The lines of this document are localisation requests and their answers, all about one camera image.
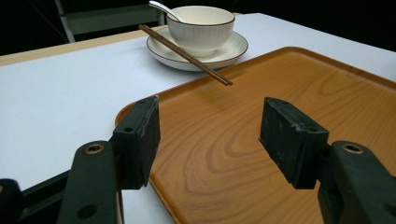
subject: white bowl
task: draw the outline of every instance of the white bowl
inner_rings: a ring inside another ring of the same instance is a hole
[[[217,7],[176,7],[172,9],[184,22],[167,15],[169,33],[175,42],[195,57],[212,54],[233,33],[235,15]]]

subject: tray rim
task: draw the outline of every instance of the tray rim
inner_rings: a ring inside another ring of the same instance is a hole
[[[353,73],[356,76],[368,79],[370,81],[373,81],[374,83],[377,83],[379,85],[385,86],[387,88],[390,88],[390,89],[396,91],[396,82],[395,81],[392,81],[390,79],[378,76],[378,75],[376,75],[374,73],[367,72],[367,71],[362,70],[362,69],[360,69],[360,68],[358,68],[356,66],[337,61],[337,60],[335,60],[333,58],[330,58],[330,57],[325,56],[323,54],[314,52],[314,51],[312,51],[310,49],[304,49],[304,48],[301,48],[301,47],[294,47],[294,46],[288,46],[288,47],[272,50],[272,51],[270,51],[268,53],[259,55],[257,57],[252,58],[252,59],[249,59],[247,61],[244,61],[244,62],[235,64],[235,65],[232,65],[232,66],[228,66],[228,67],[222,68],[222,69],[219,70],[219,72],[222,75],[224,75],[225,77],[230,78],[230,76],[228,76],[227,73],[229,72],[229,70],[234,70],[238,66],[244,66],[247,63],[255,63],[258,60],[265,60],[266,58],[273,57],[274,54],[285,54],[285,53],[291,53],[291,52],[300,53],[300,54],[303,54],[305,56],[309,56],[310,58],[315,58],[315,59],[317,59],[319,61],[322,61],[322,62],[331,64],[331,65],[340,67],[340,68],[342,68],[344,70],[348,70],[349,72]],[[199,77],[199,78],[197,78],[195,80],[191,80],[191,81],[188,81],[188,82],[183,83],[181,85],[175,86],[175,87],[170,88],[168,90],[160,91],[160,92],[158,92],[156,94],[152,94],[150,96],[156,95],[156,96],[160,96],[160,99],[166,99],[167,97],[170,97],[171,95],[174,95],[174,94],[177,94],[178,92],[184,91],[184,89],[193,90],[193,89],[196,89],[196,88],[206,84],[207,82],[211,82],[211,81],[215,81],[215,80],[212,77],[210,77],[210,76],[203,76],[203,77]],[[115,119],[115,126],[117,126],[120,123],[122,118],[125,116],[124,113],[129,111],[129,109],[132,107],[133,104],[134,104],[134,102],[129,103],[128,105],[124,106],[120,110],[120,112],[117,114],[116,119]]]

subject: bowl rim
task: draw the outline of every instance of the bowl rim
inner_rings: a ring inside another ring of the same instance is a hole
[[[185,7],[207,7],[207,6],[185,6]],[[172,8],[172,9],[185,8],[185,7],[175,7],[175,8]],[[171,20],[171,21],[173,21],[173,22],[176,22],[176,23],[188,24],[188,25],[194,25],[194,26],[219,26],[219,25],[230,24],[230,23],[233,23],[235,21],[235,15],[231,11],[228,11],[228,10],[220,8],[220,7],[211,7],[211,8],[215,8],[215,9],[219,9],[221,11],[228,12],[231,15],[233,15],[233,18],[230,21],[226,21],[226,22],[222,22],[222,23],[216,23],[216,24],[195,24],[195,23],[189,23],[189,22],[181,22],[181,21],[177,21],[174,18],[170,17],[169,14],[167,14],[167,13],[166,13],[166,18]]]

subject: spoon handle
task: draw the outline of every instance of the spoon handle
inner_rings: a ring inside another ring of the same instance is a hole
[[[163,4],[156,2],[156,1],[148,1],[148,5],[151,7],[156,7],[161,11],[171,14],[176,18],[178,21],[183,21],[178,15],[176,15],[169,7],[164,6]]]

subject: chair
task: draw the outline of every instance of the chair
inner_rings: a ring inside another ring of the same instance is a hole
[[[163,13],[142,0],[55,0],[69,42],[75,35],[158,22],[164,25]]]

